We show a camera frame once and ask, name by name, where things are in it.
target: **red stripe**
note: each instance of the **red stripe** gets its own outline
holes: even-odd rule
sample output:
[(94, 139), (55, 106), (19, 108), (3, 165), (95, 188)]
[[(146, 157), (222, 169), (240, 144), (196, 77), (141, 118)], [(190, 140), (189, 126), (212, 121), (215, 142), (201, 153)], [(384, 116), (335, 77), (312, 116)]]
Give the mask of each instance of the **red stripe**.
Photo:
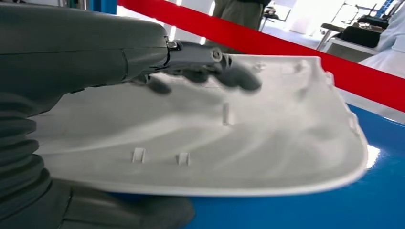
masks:
[(118, 4), (244, 53), (319, 56), (323, 69), (333, 73), (337, 87), (405, 112), (405, 80), (400, 77), (164, 0), (118, 0)]

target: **pants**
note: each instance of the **pants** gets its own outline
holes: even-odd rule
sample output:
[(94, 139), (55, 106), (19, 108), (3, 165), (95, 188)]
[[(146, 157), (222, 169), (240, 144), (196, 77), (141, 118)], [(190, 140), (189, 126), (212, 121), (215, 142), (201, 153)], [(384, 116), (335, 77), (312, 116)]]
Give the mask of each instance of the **pants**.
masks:
[[(213, 16), (259, 30), (263, 16), (263, 5), (255, 2), (239, 2), (237, 0), (215, 0)], [(207, 41), (206, 45), (219, 47), (224, 53), (242, 54), (237, 50), (213, 41)]]

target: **white wall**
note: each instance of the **white wall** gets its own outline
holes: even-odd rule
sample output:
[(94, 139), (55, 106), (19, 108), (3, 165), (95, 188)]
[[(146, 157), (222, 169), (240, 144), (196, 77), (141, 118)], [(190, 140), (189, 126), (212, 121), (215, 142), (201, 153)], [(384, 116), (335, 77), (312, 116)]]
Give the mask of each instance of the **white wall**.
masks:
[(276, 5), (293, 8), (297, 0), (273, 0)]
[(312, 34), (322, 23), (330, 23), (344, 0), (297, 0), (288, 20), (291, 31)]
[[(196, 11), (200, 11), (203, 13), (207, 13), (210, 10), (211, 4), (213, 0), (182, 0), (181, 5)], [(201, 40), (200, 36), (197, 36), (193, 33), (184, 31), (184, 30), (179, 30), (177, 29), (176, 31), (176, 39), (178, 40), (185, 40), (185, 41), (191, 41), (191, 42), (196, 42), (199, 43)]]
[[(213, 3), (213, 0), (169, 0), (172, 3), (175, 4), (180, 4), (181, 6), (200, 11), (203, 13), (208, 14), (211, 4)], [(148, 21), (153, 21), (156, 23), (159, 23), (164, 26), (164, 28), (167, 31), (168, 35), (175, 34), (173, 39), (176, 40), (184, 40), (184, 41), (191, 41), (191, 42), (196, 42), (199, 43), (202, 38), (200, 36), (197, 36), (195, 34), (192, 34), (190, 32), (181, 30), (181, 29), (174, 29), (171, 25), (165, 24), (163, 22), (157, 21), (154, 18), (147, 17), (145, 15), (139, 14), (137, 12), (133, 12), (131, 10), (125, 9), (124, 7), (117, 7), (117, 15), (119, 16), (126, 16), (126, 17), (133, 17), (133, 18), (138, 18), (142, 20), (148, 20)]]

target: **person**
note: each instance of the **person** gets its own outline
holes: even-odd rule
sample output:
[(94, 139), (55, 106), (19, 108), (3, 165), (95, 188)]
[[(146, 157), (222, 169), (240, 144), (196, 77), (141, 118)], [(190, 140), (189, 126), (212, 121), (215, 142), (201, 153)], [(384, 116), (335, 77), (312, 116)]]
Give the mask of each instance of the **person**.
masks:
[[(262, 21), (264, 7), (271, 0), (215, 0), (213, 16), (221, 18), (250, 29), (259, 30)], [(241, 54), (241, 52), (207, 41), (207, 45), (221, 48), (224, 53)]]
[[(381, 34), (377, 45), (380, 51), (359, 64), (405, 78), (405, 7), (402, 6), (389, 20), (389, 26)], [(354, 106), (379, 114), (383, 117), (405, 123), (405, 113), (356, 96), (349, 92), (342, 92), (345, 101)]]
[(405, 7), (398, 10), (381, 34), (377, 50), (379, 54), (360, 64), (405, 78)]

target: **table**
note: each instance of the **table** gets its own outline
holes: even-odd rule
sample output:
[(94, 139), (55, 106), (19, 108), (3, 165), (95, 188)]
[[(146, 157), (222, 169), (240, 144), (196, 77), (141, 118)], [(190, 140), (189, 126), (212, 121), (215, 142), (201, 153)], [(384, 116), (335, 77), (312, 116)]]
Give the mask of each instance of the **table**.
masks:
[(381, 150), (374, 166), (361, 180), (311, 195), (192, 198), (196, 217), (185, 229), (404, 228), (405, 125), (349, 107), (359, 117), (369, 144)]
[(326, 31), (325, 35), (323, 35), (322, 40), (319, 42), (318, 46), (316, 47), (316, 50), (320, 50), (322, 48), (322, 46), (325, 44), (325, 42), (330, 37), (330, 34), (332, 33), (332, 31), (342, 32), (344, 30), (344, 28), (342, 28), (342, 27), (328, 24), (328, 23), (323, 23), (321, 25), (321, 27), (324, 29), (327, 29), (327, 31)]
[(376, 49), (347, 42), (340, 38), (330, 38), (321, 51), (353, 62), (360, 62), (379, 53)]

